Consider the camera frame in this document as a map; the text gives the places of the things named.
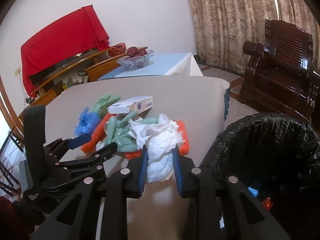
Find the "white cardboard box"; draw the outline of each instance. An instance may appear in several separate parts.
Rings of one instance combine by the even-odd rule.
[[[132,111],[137,111],[140,114],[151,108],[152,105],[152,96],[139,96],[114,103],[108,107],[108,112],[110,114],[128,114]]]

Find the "trash bin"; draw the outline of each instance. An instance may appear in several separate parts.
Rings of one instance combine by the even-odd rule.
[[[314,129],[283,114],[260,113],[230,124],[201,166],[270,197],[271,214],[292,240],[320,239],[320,145]]]

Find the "silver bolt head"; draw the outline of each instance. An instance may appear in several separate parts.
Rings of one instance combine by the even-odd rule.
[[[121,169],[120,173],[123,174],[123,175],[127,175],[127,174],[130,173],[130,169],[128,169],[128,168],[123,168],[123,169]]]
[[[86,177],[86,178],[83,180],[83,182],[84,182],[85,184],[91,184],[91,183],[93,182],[93,178],[91,178],[91,177]]]
[[[238,178],[235,177],[235,176],[230,176],[230,177],[228,178],[228,180],[229,180],[229,182],[231,182],[231,183],[237,183],[237,182],[238,182]]]
[[[191,172],[192,172],[193,174],[200,174],[200,173],[201,173],[201,169],[200,169],[200,168],[193,168],[193,169],[191,170]]]

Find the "orange plastic item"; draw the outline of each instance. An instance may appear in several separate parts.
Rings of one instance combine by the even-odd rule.
[[[102,141],[105,137],[106,134],[103,129],[103,125],[109,121],[110,117],[116,116],[115,114],[109,114],[107,113],[105,117],[102,119],[102,121],[98,124],[97,128],[94,130],[93,134],[91,135],[91,140],[90,142],[82,145],[80,149],[84,153],[91,153],[95,151],[95,147],[99,141]]]
[[[124,156],[125,156],[128,160],[131,160],[131,159],[133,159],[133,158],[140,157],[141,152],[142,152],[142,150],[138,150],[138,151],[135,151],[135,152],[132,152],[132,153],[125,153]]]
[[[184,122],[182,120],[174,120],[177,125],[179,126],[178,132],[181,132],[182,138],[184,139],[184,143],[179,148],[180,154],[187,155],[190,150],[190,143],[187,135],[186,126],[184,125]]]
[[[264,205],[266,210],[270,210],[273,206],[273,203],[271,202],[271,198],[267,197],[264,201],[262,201],[262,205]]]
[[[187,135],[187,131],[186,131],[186,127],[184,125],[184,122],[181,120],[174,120],[177,125],[179,126],[178,131],[181,132],[182,138],[184,139],[184,143],[181,145],[181,147],[179,148],[180,154],[186,155],[188,154],[189,150],[190,150],[190,144],[189,144],[189,140],[188,140],[188,135]],[[128,159],[131,160],[133,158],[139,157],[141,155],[141,150],[136,151],[136,152],[132,152],[132,153],[125,153],[124,156]]]

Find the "white table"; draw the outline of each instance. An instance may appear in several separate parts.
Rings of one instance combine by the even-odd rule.
[[[170,53],[156,54],[150,58],[149,64],[143,68],[135,70],[125,70],[120,66],[105,74],[99,80],[132,77],[132,76],[152,76],[152,75],[185,75],[203,76],[192,53]]]
[[[223,131],[227,88],[229,83],[222,79],[183,75],[118,78],[77,85],[46,106],[46,140],[49,143],[57,138],[73,138],[80,113],[105,94],[121,95],[121,99],[151,95],[154,106],[147,117],[163,113],[172,120],[183,120],[190,142],[187,156],[199,166],[216,136]],[[84,157],[78,148],[68,151],[62,161]],[[121,156],[114,156],[104,163],[106,174],[126,167],[127,163]],[[127,203],[128,239],[179,239],[189,200],[179,197],[174,176],[165,182],[147,184],[142,198],[128,199]]]

